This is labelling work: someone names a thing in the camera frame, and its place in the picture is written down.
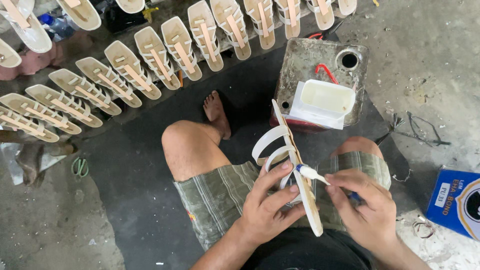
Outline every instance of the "blue box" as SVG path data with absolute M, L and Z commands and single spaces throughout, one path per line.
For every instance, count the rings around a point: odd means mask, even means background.
M 426 217 L 480 241 L 480 174 L 440 170 Z

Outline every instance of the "concrete floor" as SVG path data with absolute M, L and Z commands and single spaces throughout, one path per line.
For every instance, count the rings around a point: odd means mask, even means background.
M 438 131 L 451 146 L 432 148 L 392 135 L 413 173 L 422 176 L 418 179 L 435 179 L 442 165 L 480 172 L 475 110 L 480 105 L 480 43 L 475 35 L 479 12 L 480 2 L 473 0 L 386 0 L 379 7 L 363 1 L 338 31 L 342 42 L 370 48 L 366 89 L 386 120 L 393 112 L 406 119 L 408 110 L 436 127 L 445 125 Z M 315 28 L 312 15 L 302 19 L 302 28 Z M 408 124 L 400 130 L 408 132 Z M 69 164 L 50 169 L 39 189 L 13 187 L 3 167 L 0 242 L 5 244 L 0 258 L 10 269 L 122 269 L 123 257 L 95 183 L 90 178 L 76 182 Z M 411 184 L 419 187 L 416 198 L 428 200 L 432 182 Z M 78 203 L 82 193 L 83 202 Z M 425 205 L 419 208 L 424 211 Z M 397 231 L 433 269 L 480 269 L 479 243 L 442 227 L 435 236 L 419 239 L 411 228 L 417 215 L 404 214 Z M 90 239 L 97 245 L 88 245 Z

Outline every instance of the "tan tape strip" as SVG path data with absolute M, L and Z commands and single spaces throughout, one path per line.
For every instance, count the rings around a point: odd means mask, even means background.
M 40 113 L 39 111 L 36 111 L 36 110 L 34 110 L 34 109 L 30 108 L 30 107 L 27 107 L 25 110 L 26 110 L 27 112 L 29 112 L 29 113 L 33 113 L 34 115 L 37 115 L 37 116 L 39 116 L 39 117 L 41 117 L 41 118 L 44 118 L 44 119 L 48 120 L 49 122 L 52 122 L 52 123 L 54 123 L 54 124 L 56 124 L 56 125 L 59 125 L 59 126 L 64 127 L 64 128 L 68 128 L 68 125 L 67 125 L 67 124 L 62 123 L 62 122 L 58 121 L 57 119 L 55 119 L 55 118 L 53 118 L 53 117 L 51 117 L 51 116 L 48 116 L 48 115 L 43 114 L 43 113 Z
M 89 93 L 88 91 L 85 91 L 83 88 L 81 88 L 80 86 L 75 86 L 75 90 L 77 90 L 78 92 L 86 95 L 89 99 L 93 99 L 95 100 L 96 102 L 98 102 L 100 105 L 102 105 L 102 107 L 105 107 L 105 108 L 110 108 L 110 105 L 106 104 L 105 102 L 101 101 L 99 98 L 95 97 L 94 95 L 92 95 L 92 93 Z
M 320 7 L 320 12 L 322 15 L 325 15 L 328 13 L 328 6 L 325 0 L 316 0 L 318 1 L 318 6 Z
M 18 23 L 20 28 L 25 29 L 30 27 L 30 24 L 23 17 L 23 15 L 18 11 L 17 7 L 10 0 L 0 0 L 1 3 L 5 6 L 5 9 L 9 13 L 10 17 Z
M 183 47 L 180 44 L 180 42 L 175 43 L 175 45 L 173 45 L 173 47 L 175 48 L 177 53 L 180 55 L 180 58 L 183 61 L 183 64 L 187 67 L 188 72 L 194 73 L 195 69 L 193 68 L 192 63 L 190 62 L 190 59 L 188 58 L 188 55 L 183 50 Z
M 71 8 L 74 8 L 76 6 L 79 6 L 80 5 L 80 0 L 65 0 L 65 2 L 67 3 L 67 5 Z
M 152 88 L 146 83 L 146 81 L 144 81 L 140 75 L 137 74 L 137 72 L 135 72 L 135 70 L 133 70 L 133 68 L 129 65 L 125 65 L 123 67 L 125 69 L 125 71 L 128 73 L 128 75 L 132 76 L 132 78 L 138 82 L 138 84 L 140 84 L 143 88 L 145 88 L 145 90 L 147 90 L 147 92 L 150 92 L 152 91 Z
M 151 49 L 150 53 L 153 55 L 153 58 L 155 59 L 156 64 L 159 66 L 160 70 L 162 71 L 162 74 L 165 76 L 167 81 L 171 81 L 172 78 L 168 74 L 167 69 L 165 68 L 162 61 L 160 60 L 160 57 L 158 57 L 158 54 L 156 53 L 156 51 L 154 49 Z
M 245 47 L 245 42 L 243 42 L 243 38 L 241 37 L 239 27 L 237 26 L 237 23 L 235 22 L 235 19 L 233 18 L 233 15 L 230 15 L 230 16 L 227 17 L 227 22 L 230 25 L 230 27 L 232 28 L 233 34 L 237 38 L 237 42 L 240 45 L 240 49 Z
M 93 121 L 92 118 L 87 117 L 87 116 L 84 116 L 84 115 L 81 114 L 79 111 L 75 110 L 74 108 L 68 107 L 67 105 L 63 104 L 60 100 L 58 100 L 58 99 L 56 99 L 56 98 L 54 98 L 51 102 L 52 102 L 54 105 L 57 105 L 57 106 L 59 106 L 60 108 L 66 110 L 67 112 L 75 115 L 76 117 L 80 117 L 80 118 L 82 118 L 83 120 L 88 121 L 88 122 Z
M 267 19 L 265 19 L 265 11 L 261 2 L 258 3 L 258 9 L 260 10 L 260 18 L 262 19 L 262 30 L 264 32 L 264 37 L 268 37 Z
M 102 73 L 98 74 L 98 77 L 102 79 L 104 82 L 106 82 L 109 86 L 117 90 L 122 96 L 124 96 L 128 100 L 132 100 L 133 98 L 131 96 L 127 96 L 127 93 L 123 91 L 118 85 L 114 84 L 112 81 L 110 81 L 107 77 L 105 77 Z
M 208 34 L 207 24 L 201 24 L 200 28 L 202 29 L 202 33 L 204 34 L 205 44 L 207 45 L 210 59 L 212 59 L 213 62 L 216 62 L 215 52 L 213 51 L 212 40 L 210 39 L 210 35 Z
M 36 130 L 35 128 L 33 128 L 31 126 L 27 126 L 26 124 L 15 121 L 14 119 L 12 119 L 12 118 L 10 118 L 6 115 L 0 115 L 0 119 L 3 119 L 3 120 L 5 120 L 9 123 L 12 123 L 12 124 L 18 126 L 21 129 L 28 130 L 28 131 L 32 132 L 33 134 L 35 134 L 37 136 L 45 136 L 46 135 L 45 133 L 39 132 L 38 130 Z
M 295 9 L 295 1 L 287 0 L 287 4 L 288 4 L 288 13 L 290 14 L 290 25 L 292 27 L 295 27 L 297 25 L 297 11 Z

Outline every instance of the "plaid shorts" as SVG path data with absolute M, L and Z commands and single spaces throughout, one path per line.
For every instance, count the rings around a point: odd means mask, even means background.
M 324 160 L 315 167 L 320 175 L 353 168 L 366 173 L 384 188 L 390 188 L 388 166 L 376 155 L 349 152 Z M 220 240 L 242 215 L 245 198 L 258 174 L 258 169 L 249 161 L 242 165 L 223 166 L 186 181 L 174 182 L 204 250 Z M 345 231 L 340 215 L 324 187 L 324 183 L 312 180 L 316 202 L 320 206 L 320 220 L 325 229 Z M 303 217 L 293 226 L 310 225 L 307 218 Z

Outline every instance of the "person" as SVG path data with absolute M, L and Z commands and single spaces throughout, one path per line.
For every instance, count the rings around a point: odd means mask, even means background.
M 315 167 L 331 184 L 312 181 L 324 226 L 316 237 L 303 205 L 285 206 L 298 187 L 272 192 L 292 163 L 268 173 L 251 162 L 232 165 L 218 148 L 231 132 L 216 91 L 204 111 L 209 123 L 178 121 L 162 135 L 174 185 L 206 251 L 192 269 L 430 269 L 396 235 L 390 175 L 374 142 L 349 138 Z M 341 188 L 364 202 L 354 206 Z

